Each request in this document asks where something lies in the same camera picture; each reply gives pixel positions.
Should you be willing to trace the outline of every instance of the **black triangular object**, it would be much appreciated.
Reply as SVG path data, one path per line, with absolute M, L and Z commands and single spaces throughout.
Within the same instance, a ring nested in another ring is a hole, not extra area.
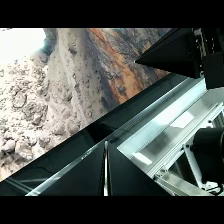
M 170 196 L 110 143 L 108 144 L 108 161 L 107 179 L 110 183 L 110 195 Z
M 104 186 L 104 142 L 40 196 L 99 196 Z
M 191 78 L 200 77 L 200 53 L 193 28 L 173 28 L 136 61 Z

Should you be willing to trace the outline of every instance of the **bright light spot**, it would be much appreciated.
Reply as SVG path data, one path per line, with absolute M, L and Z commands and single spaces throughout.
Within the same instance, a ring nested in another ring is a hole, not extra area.
M 0 32 L 0 64 L 31 56 L 44 46 L 42 28 L 13 28 Z
M 150 159 L 148 159 L 146 156 L 142 155 L 140 152 L 134 152 L 132 153 L 132 155 L 140 160 L 141 162 L 145 163 L 146 165 L 150 165 L 152 163 L 152 161 Z
M 185 128 L 193 119 L 194 116 L 186 111 L 180 117 L 178 117 L 170 126 L 175 128 Z

